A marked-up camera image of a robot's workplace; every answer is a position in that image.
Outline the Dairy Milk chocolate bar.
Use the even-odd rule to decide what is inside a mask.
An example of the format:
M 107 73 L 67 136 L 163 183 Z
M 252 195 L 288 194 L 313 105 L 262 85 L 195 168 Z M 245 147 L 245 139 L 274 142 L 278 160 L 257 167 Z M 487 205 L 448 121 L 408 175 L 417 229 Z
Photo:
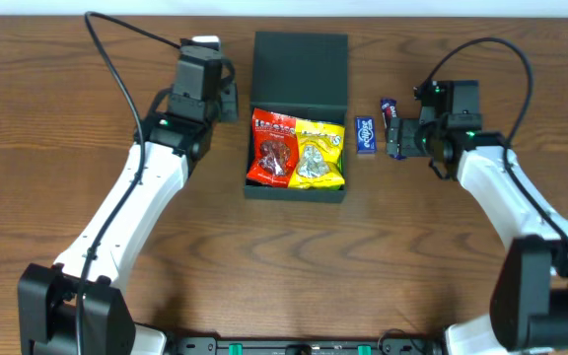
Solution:
M 404 160 L 401 154 L 401 128 L 402 120 L 397 115 L 397 101 L 391 98 L 381 98 L 381 111 L 385 125 L 386 151 L 395 160 Z

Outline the blue Eclipse mint box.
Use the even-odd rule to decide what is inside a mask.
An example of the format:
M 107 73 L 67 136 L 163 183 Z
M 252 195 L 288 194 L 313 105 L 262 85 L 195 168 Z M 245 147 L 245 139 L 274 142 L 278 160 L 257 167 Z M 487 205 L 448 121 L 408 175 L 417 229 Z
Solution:
M 355 118 L 355 133 L 358 154 L 375 154 L 377 152 L 373 118 L 370 116 L 357 116 Z

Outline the dark green hinged box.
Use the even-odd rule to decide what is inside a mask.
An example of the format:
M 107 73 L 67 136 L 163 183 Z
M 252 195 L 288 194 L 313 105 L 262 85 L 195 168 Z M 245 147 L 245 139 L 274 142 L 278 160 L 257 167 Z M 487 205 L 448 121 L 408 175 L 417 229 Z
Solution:
M 257 32 L 249 109 L 347 125 L 348 36 Z

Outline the red candy bag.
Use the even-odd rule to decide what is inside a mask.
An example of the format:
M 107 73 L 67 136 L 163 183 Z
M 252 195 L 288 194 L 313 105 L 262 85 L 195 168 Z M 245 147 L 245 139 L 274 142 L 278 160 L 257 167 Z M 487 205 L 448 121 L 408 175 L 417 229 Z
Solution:
M 287 188 L 299 162 L 297 118 L 256 108 L 252 114 L 254 157 L 247 179 Z

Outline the yellow candy bag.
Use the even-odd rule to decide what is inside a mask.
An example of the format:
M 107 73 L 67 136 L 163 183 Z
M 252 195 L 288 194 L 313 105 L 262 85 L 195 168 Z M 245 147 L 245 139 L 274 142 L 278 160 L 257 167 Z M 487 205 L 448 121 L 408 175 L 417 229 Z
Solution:
M 288 187 L 339 189 L 344 185 L 341 158 L 345 128 L 329 122 L 298 119 L 295 129 L 299 160 Z

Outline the green Haribo gummy bag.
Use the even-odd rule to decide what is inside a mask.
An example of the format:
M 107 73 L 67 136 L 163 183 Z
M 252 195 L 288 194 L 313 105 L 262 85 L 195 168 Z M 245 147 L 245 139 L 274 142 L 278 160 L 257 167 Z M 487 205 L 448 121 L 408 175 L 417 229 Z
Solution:
M 344 155 L 345 152 L 341 151 L 341 154 L 339 156 L 338 162 L 337 162 L 337 167 L 339 169 L 339 172 L 343 175 L 344 174 L 344 168 L 343 168 L 343 164 L 344 164 Z

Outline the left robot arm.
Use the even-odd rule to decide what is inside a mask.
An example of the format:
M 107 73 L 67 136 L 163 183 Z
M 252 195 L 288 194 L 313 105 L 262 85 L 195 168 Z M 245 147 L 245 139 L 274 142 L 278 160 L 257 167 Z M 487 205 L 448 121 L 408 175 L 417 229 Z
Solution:
M 231 61 L 214 35 L 182 41 L 174 84 L 138 123 L 126 164 L 80 236 L 18 286 L 24 354 L 170 354 L 171 335 L 133 320 L 124 293 L 160 215 L 209 151 L 218 121 L 238 118 Z

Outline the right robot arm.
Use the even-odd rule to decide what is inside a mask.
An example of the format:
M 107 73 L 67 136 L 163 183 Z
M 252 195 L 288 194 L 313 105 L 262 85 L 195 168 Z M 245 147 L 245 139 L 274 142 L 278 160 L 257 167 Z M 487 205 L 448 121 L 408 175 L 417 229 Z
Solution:
M 506 258 L 486 315 L 449 326 L 430 354 L 539 354 L 568 349 L 568 220 L 519 166 L 498 132 L 482 129 L 475 81 L 428 81 L 414 90 L 416 119 L 380 101 L 387 152 L 427 157 L 443 180 L 477 201 Z

